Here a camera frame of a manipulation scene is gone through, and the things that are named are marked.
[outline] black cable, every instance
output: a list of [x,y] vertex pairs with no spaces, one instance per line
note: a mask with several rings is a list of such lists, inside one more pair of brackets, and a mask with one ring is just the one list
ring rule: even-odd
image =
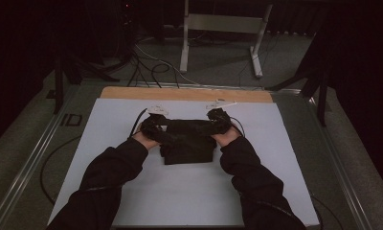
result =
[[242,132],[239,130],[239,128],[236,125],[232,124],[232,126],[237,129],[237,131],[239,132],[240,135],[245,137],[245,130],[243,129],[242,123],[237,118],[233,118],[233,117],[230,117],[230,118],[239,123],[239,126],[242,129]]
[[134,80],[134,78],[136,78],[136,74],[138,73],[138,63],[137,63],[137,65],[136,65],[136,67],[135,67],[135,70],[134,70],[134,72],[132,73],[132,76],[131,76],[131,78],[129,79],[129,81],[128,81],[128,84],[126,85],[126,87],[129,87],[129,85],[132,83],[132,81]]
[[142,115],[144,115],[145,112],[146,112],[146,109],[142,110],[141,113],[138,115],[137,120],[135,120],[134,126],[132,127],[131,132],[129,133],[128,138],[134,135],[135,128],[137,127],[138,122],[140,121]]
[[250,202],[256,203],[259,206],[268,207],[268,208],[270,208],[272,210],[275,210],[275,211],[277,211],[277,212],[279,212],[281,214],[285,214],[287,217],[289,217],[292,220],[298,222],[300,225],[303,224],[302,221],[298,217],[296,217],[296,215],[294,215],[293,213],[291,213],[291,212],[289,212],[287,210],[284,210],[282,207],[279,207],[277,205],[274,205],[274,204],[266,202],[266,201],[254,200],[254,199],[252,199],[250,197],[246,197],[243,193],[239,193],[239,195],[240,195],[241,198],[247,199]]
[[316,211],[317,218],[320,221],[320,230],[323,230],[324,229],[323,218],[322,218],[320,212],[318,211],[318,209],[315,206],[313,206],[313,207],[314,207],[314,211]]
[[125,67],[127,64],[128,64],[127,60],[121,60],[119,63],[99,68],[99,70],[103,71],[105,73],[110,73],[110,72],[113,72],[113,71],[120,70],[121,68]]
[[[234,43],[234,42],[238,42],[238,41],[242,40],[242,38],[244,38],[246,36],[246,34],[241,34],[236,39],[228,40],[226,38],[214,35],[213,33],[210,33],[210,32],[207,32],[204,35],[206,35],[209,38],[210,42],[206,42],[206,41],[202,40],[201,38],[203,37],[203,35],[201,35],[199,38],[195,38],[195,39],[191,40],[191,41],[197,43],[197,45],[189,44],[189,46],[190,47],[200,47],[200,46],[221,46],[221,45],[228,45],[228,44],[231,44],[231,43]],[[216,42],[214,42],[214,38],[216,38],[218,40],[226,40],[226,41],[224,41],[224,42],[217,42],[216,43]]]
[[80,136],[77,136],[75,138],[72,138],[70,139],[69,141],[63,143],[62,145],[58,146],[56,149],[54,149],[45,159],[45,161],[43,162],[42,164],[42,168],[40,170],[40,174],[39,174],[39,182],[40,182],[40,188],[42,189],[42,192],[44,193],[44,195],[48,198],[48,200],[53,204],[55,205],[55,201],[51,198],[51,196],[48,194],[48,192],[46,191],[45,189],[45,185],[43,183],[43,172],[45,171],[45,167],[49,161],[49,159],[51,159],[51,157],[58,151],[60,150],[61,148],[63,148],[64,146],[74,142],[75,140],[77,140],[78,138],[80,138]]
[[[264,66],[264,64],[266,63],[267,57],[268,57],[268,55],[269,55],[269,52],[272,51],[272,49],[276,47],[276,45],[277,45],[277,43],[278,43],[279,35],[278,35],[278,38],[277,38],[277,40],[276,40],[276,42],[275,42],[275,45],[268,51],[268,47],[269,47],[269,44],[270,44],[270,42],[272,41],[272,39],[273,39],[273,37],[271,37],[271,38],[269,39],[269,41],[268,41],[268,43],[267,43],[267,45],[266,45],[265,50],[264,50],[264,51],[261,51],[261,53],[258,54],[258,56],[254,58],[254,59],[260,58],[263,54],[266,53],[266,57],[265,57],[263,63],[260,65],[260,71],[263,69],[263,66]],[[238,87],[239,87],[240,89],[244,89],[244,88],[242,88],[242,85],[241,85],[241,77],[242,77],[242,76],[241,76],[241,73],[246,69],[246,67],[248,66],[248,64],[249,64],[249,61],[246,61],[245,66],[244,66],[244,67],[239,71],[239,73],[237,74],[237,76],[238,76]],[[258,88],[262,88],[262,86],[259,84],[259,86],[256,87],[256,88],[254,88],[254,90],[255,90],[255,89],[258,89]]]
[[144,83],[147,85],[147,87],[150,87],[149,84],[147,83],[146,78],[145,78],[144,75],[142,74],[141,69],[140,69],[139,66],[137,66],[137,69],[138,69],[139,76],[141,76],[141,78],[144,80]]
[[[153,66],[152,69],[150,69],[149,67],[147,67],[143,62],[141,62],[141,61],[139,62],[139,63],[140,63],[142,66],[144,66],[148,71],[150,71],[153,80],[158,84],[158,86],[159,86],[160,88],[162,88],[162,87],[161,87],[161,85],[159,84],[159,81],[155,78],[155,75],[154,75],[154,74],[155,74],[155,73],[166,73],[166,72],[169,70],[169,68],[171,67],[171,68],[173,69],[174,81],[175,81],[175,83],[176,83],[176,86],[177,86],[177,88],[180,88],[180,86],[179,86],[179,82],[178,82],[178,79],[177,79],[177,75],[176,75],[176,70],[174,69],[173,65],[172,65],[169,61],[166,61],[166,60],[163,60],[163,59],[159,59],[159,58],[140,57],[140,56],[138,56],[138,54],[136,54],[136,53],[134,54],[134,56],[135,56],[136,59],[138,59],[139,61],[140,61],[140,59],[148,59],[148,60],[158,60],[158,61],[163,62],[162,64],[157,64],[157,65]],[[166,66],[168,67],[168,69],[163,70],[163,71],[156,71],[156,70],[155,70],[158,66],[162,66],[162,65],[166,65]]]
[[[166,66],[167,69],[163,72],[155,71],[155,69],[158,68],[159,66]],[[169,70],[169,67],[166,64],[157,64],[157,65],[153,66],[152,71],[150,71],[150,75],[155,80],[155,82],[158,84],[159,88],[162,88],[162,86],[159,84],[158,80],[156,80],[154,73],[165,73],[168,70]]]
[[340,225],[340,228],[341,230],[344,230],[344,227],[341,223],[341,221],[337,218],[337,216],[335,216],[334,212],[332,212],[331,209],[328,208],[328,206],[326,206],[320,199],[318,199],[316,196],[314,195],[310,195],[313,199],[315,199],[317,202],[319,202],[321,205],[323,205],[331,214],[332,216],[335,218],[335,220],[337,220],[338,224]]
[[138,74],[137,75],[137,77],[135,78],[135,84],[134,84],[134,87],[138,87],[138,77],[139,77],[140,75]]

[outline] cable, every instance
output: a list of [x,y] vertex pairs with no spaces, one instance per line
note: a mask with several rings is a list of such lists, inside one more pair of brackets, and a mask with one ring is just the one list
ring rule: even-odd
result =
[[136,66],[136,68],[135,68],[134,72],[132,73],[132,76],[131,76],[131,78],[129,79],[128,84],[126,85],[126,87],[129,87],[129,85],[132,83],[132,81],[134,80],[134,78],[138,77],[138,76],[135,76],[135,75],[138,73],[138,64],[139,64],[139,63],[137,63],[137,65],[134,65],[134,66]]
[[[239,73],[237,74],[237,76],[238,76],[238,88],[240,88],[240,89],[242,89],[242,90],[248,90],[248,89],[245,89],[245,88],[243,88],[242,87],[242,85],[241,85],[241,73],[246,69],[246,67],[248,66],[248,63],[249,63],[249,61],[246,61],[246,64],[245,64],[245,66],[239,71]],[[262,86],[261,85],[259,85],[258,87],[256,87],[256,88],[254,88],[254,89],[250,89],[250,90],[256,90],[256,89],[258,89],[258,88],[262,88]]]
[[145,112],[146,112],[146,109],[142,110],[141,113],[138,115],[137,120],[135,120],[134,126],[132,127],[131,132],[129,133],[128,138],[130,138],[131,136],[133,136],[135,134],[134,133],[135,128],[137,127],[142,115],[144,115]]
[[[172,67],[172,65],[171,65],[168,61],[163,60],[163,62],[164,62],[163,64],[157,64],[157,65],[155,65],[152,69],[150,69],[150,68],[147,67],[143,62],[141,62],[140,59],[150,59],[150,60],[157,60],[157,59],[155,59],[155,58],[150,58],[150,57],[139,57],[136,53],[134,54],[134,56],[136,57],[136,59],[138,59],[138,61],[139,61],[139,63],[140,63],[141,65],[143,65],[147,70],[150,71],[152,78],[155,80],[155,82],[158,84],[158,86],[159,86],[160,88],[162,88],[161,85],[159,84],[158,80],[156,80],[154,74],[155,74],[155,73],[166,73],[166,72],[169,70],[169,68]],[[166,69],[166,70],[163,70],[163,71],[156,71],[155,69],[156,69],[157,67],[159,67],[159,66],[167,66],[167,69]],[[179,82],[178,82],[178,80],[177,80],[176,71],[175,71],[174,69],[173,69],[173,75],[174,75],[174,81],[176,82],[177,88],[180,88],[180,86],[179,86]]]
[[142,74],[141,69],[139,68],[139,66],[137,66],[137,69],[138,69],[138,74],[139,74],[138,76],[141,76],[141,78],[144,80],[144,83],[147,85],[147,87],[150,87],[149,84],[147,83],[144,75]]
[[70,139],[69,141],[63,143],[62,145],[58,146],[56,149],[54,149],[45,159],[45,161],[43,162],[43,165],[42,165],[42,168],[40,169],[40,174],[39,174],[39,182],[40,182],[40,188],[42,189],[42,192],[44,193],[44,195],[48,198],[48,200],[53,204],[55,205],[55,201],[51,198],[51,196],[48,194],[48,192],[46,191],[45,189],[45,185],[43,184],[43,172],[45,171],[45,167],[49,161],[49,159],[51,159],[51,157],[58,151],[60,150],[61,148],[63,148],[64,146],[74,142],[75,140],[77,140],[78,138],[80,138],[80,136],[77,136],[75,138],[72,138]]
[[[288,7],[287,5],[288,5],[289,1],[290,1],[290,0],[285,0],[285,2],[284,2],[284,8],[283,8],[283,11],[282,11],[282,16],[280,17],[281,20],[279,21],[279,24],[278,24],[278,26],[277,26],[277,29],[279,29],[279,27],[281,26],[281,23],[282,23],[282,21],[283,21],[283,19],[284,19],[284,16],[286,15],[286,9],[287,9],[287,7]],[[283,32],[283,33],[278,33],[278,34],[277,34],[277,38],[276,38],[275,44],[269,49],[269,44],[270,44],[270,42],[272,41],[272,39],[274,38],[273,36],[271,36],[271,38],[269,39],[269,41],[268,41],[268,43],[267,43],[267,45],[266,45],[265,50],[262,51],[261,54],[259,54],[259,55],[256,57],[256,58],[259,58],[259,57],[261,57],[264,53],[266,53],[265,59],[264,59],[262,65],[261,65],[261,68],[260,68],[260,72],[261,72],[261,73],[262,73],[262,69],[263,69],[263,67],[264,67],[264,65],[265,65],[265,63],[266,63],[267,57],[268,57],[268,55],[269,55],[269,52],[271,52],[271,51],[276,47],[276,45],[277,45],[278,42],[279,42],[279,38],[280,38],[281,35],[284,35],[284,32]],[[241,75],[240,75],[240,74],[243,72],[243,70],[245,70],[245,68],[247,67],[247,65],[248,65],[248,62],[247,62],[247,64],[242,68],[242,70],[239,71],[239,73],[237,74],[237,76],[238,76],[238,78],[239,78],[238,87],[239,87],[240,89],[243,89],[243,90],[246,90],[246,89],[244,89],[244,88],[241,87]],[[259,87],[254,88],[254,90],[255,90],[255,89],[258,89],[258,88],[263,88],[263,86],[261,86],[261,85],[259,84]]]
[[279,207],[277,205],[274,205],[274,204],[266,202],[266,201],[255,200],[255,199],[252,199],[250,197],[246,197],[243,193],[239,193],[239,195],[240,195],[241,198],[247,199],[250,202],[256,203],[259,206],[265,206],[265,207],[268,207],[268,208],[270,208],[270,209],[272,209],[274,211],[277,211],[277,212],[279,212],[281,214],[285,214],[287,217],[291,218],[292,220],[294,220],[297,223],[299,223],[300,225],[302,225],[302,221],[298,217],[296,217],[296,215],[294,215],[293,213],[291,213],[289,211],[284,210],[282,207]]
[[314,207],[314,211],[316,211],[317,218],[318,218],[318,220],[320,221],[320,230],[323,230],[323,229],[324,229],[323,218],[321,217],[321,214],[320,214],[320,212],[318,211],[318,209],[317,209],[315,206],[313,206],[313,207]]
[[195,81],[193,81],[193,80],[189,80],[189,79],[187,79],[185,76],[182,75],[182,73],[181,73],[177,68],[175,68],[175,67],[174,67],[172,64],[170,64],[169,62],[164,61],[164,60],[161,60],[161,59],[159,59],[159,58],[157,58],[157,57],[154,57],[154,56],[151,56],[151,55],[147,54],[147,53],[144,52],[138,45],[135,45],[135,47],[137,47],[137,49],[140,50],[140,51],[141,51],[144,55],[146,55],[147,57],[152,58],[152,59],[154,59],[154,60],[158,60],[158,61],[160,61],[160,62],[162,62],[162,63],[167,64],[167,65],[170,66],[171,68],[173,68],[173,69],[179,74],[179,76],[180,76],[183,80],[185,80],[185,81],[187,81],[187,82],[190,82],[190,83],[193,83],[193,84],[196,84],[196,85],[199,85],[199,86],[203,86],[203,87],[207,87],[207,88],[212,88],[212,87],[209,86],[209,85],[201,84],[201,83],[195,82]]
[[233,117],[230,117],[230,118],[233,119],[234,121],[237,121],[237,122],[239,123],[239,126],[240,126],[241,129],[242,129],[242,132],[239,130],[239,128],[237,128],[236,125],[232,124],[232,126],[233,126],[234,128],[237,129],[237,131],[239,132],[240,135],[242,135],[243,137],[245,137],[245,130],[243,129],[242,123],[241,123],[237,118],[233,118]]
[[337,216],[335,216],[334,212],[332,212],[331,209],[328,208],[328,206],[326,206],[320,199],[318,199],[316,196],[314,195],[310,195],[313,199],[315,199],[317,202],[319,202],[321,205],[323,205],[331,214],[332,216],[335,218],[335,220],[337,220],[338,224],[340,225],[340,228],[341,230],[344,230],[344,227],[341,223],[341,221],[337,218]]
[[[204,35],[206,35],[210,42],[206,42],[206,41],[203,41],[201,40],[200,38],[202,38]],[[202,34],[201,36],[199,36],[198,38],[194,38],[194,39],[191,39],[191,41],[194,41],[195,43],[197,43],[197,45],[191,45],[189,44],[190,47],[200,47],[200,46],[221,46],[221,45],[228,45],[228,44],[231,44],[233,42],[237,42],[237,41],[240,41],[242,40],[242,38],[244,38],[246,36],[246,34],[240,34],[238,36],[238,38],[236,39],[231,39],[231,40],[228,40],[226,38],[223,38],[223,37],[219,37],[217,35],[214,35],[213,33],[210,33],[210,32],[206,32],[204,34]],[[214,39],[218,39],[218,40],[225,40],[225,42],[218,42],[218,43],[215,43],[214,42]]]

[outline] metal rail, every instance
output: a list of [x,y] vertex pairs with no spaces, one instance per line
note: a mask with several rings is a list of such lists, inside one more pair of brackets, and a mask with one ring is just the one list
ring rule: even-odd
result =
[[328,148],[328,157],[331,162],[331,166],[334,169],[334,172],[338,178],[338,182],[341,185],[344,196],[347,199],[347,203],[349,205],[350,210],[352,211],[353,217],[355,219],[356,224],[360,230],[372,230],[371,223],[368,220],[368,217],[362,207],[362,204],[356,194],[352,183],[349,180],[347,172],[341,163],[340,156],[338,155],[338,150],[334,147],[332,143],[332,139],[326,130],[325,127],[320,125],[320,122],[316,115],[316,104],[313,100],[306,102],[307,108],[314,122],[316,123],[316,127],[319,129],[320,134],[326,142],[326,146]]
[[69,87],[64,100],[66,103],[59,110],[59,113],[52,117],[51,121],[46,126],[44,132],[42,133],[41,137],[36,143],[36,146],[34,147],[34,150],[32,151],[30,157],[25,162],[24,166],[19,171],[18,175],[15,177],[6,195],[1,201],[0,229],[5,224],[15,204],[17,203],[18,199],[21,197],[22,193],[24,192],[24,189],[27,186],[28,182],[30,181],[38,163],[42,159],[43,153],[45,152],[46,148],[48,147],[49,143],[51,142],[57,130],[58,124],[60,123],[62,119],[62,115],[64,114],[64,111],[66,110],[67,105],[69,104],[69,102],[71,101],[71,99],[73,98],[73,96],[75,95],[78,89],[79,87],[75,85],[71,85]]

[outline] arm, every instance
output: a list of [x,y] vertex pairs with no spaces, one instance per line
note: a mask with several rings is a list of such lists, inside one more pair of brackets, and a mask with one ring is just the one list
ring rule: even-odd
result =
[[107,148],[87,167],[79,190],[47,229],[110,229],[120,206],[121,185],[141,172],[148,150],[157,145],[138,132],[118,147]]
[[245,228],[305,229],[282,195],[283,182],[261,165],[251,143],[233,127],[224,135],[213,137],[222,147],[221,167],[234,176],[232,183],[241,194]]

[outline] metal stand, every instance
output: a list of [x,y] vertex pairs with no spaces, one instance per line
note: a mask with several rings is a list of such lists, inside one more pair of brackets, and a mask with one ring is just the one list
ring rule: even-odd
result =
[[185,0],[185,22],[183,49],[180,60],[180,72],[187,73],[189,59],[189,30],[220,31],[234,33],[257,34],[258,39],[255,46],[251,47],[251,59],[253,61],[255,76],[262,77],[262,71],[259,64],[258,50],[265,33],[272,5],[266,7],[263,18],[223,16],[210,14],[189,13],[189,0]]
[[70,51],[57,44],[56,59],[55,59],[55,109],[54,114],[57,114],[63,106],[63,73],[66,74],[67,79],[72,84],[80,84],[82,77],[78,69],[80,66],[97,77],[105,81],[120,81],[118,79],[111,78],[104,74],[91,64],[81,60]]

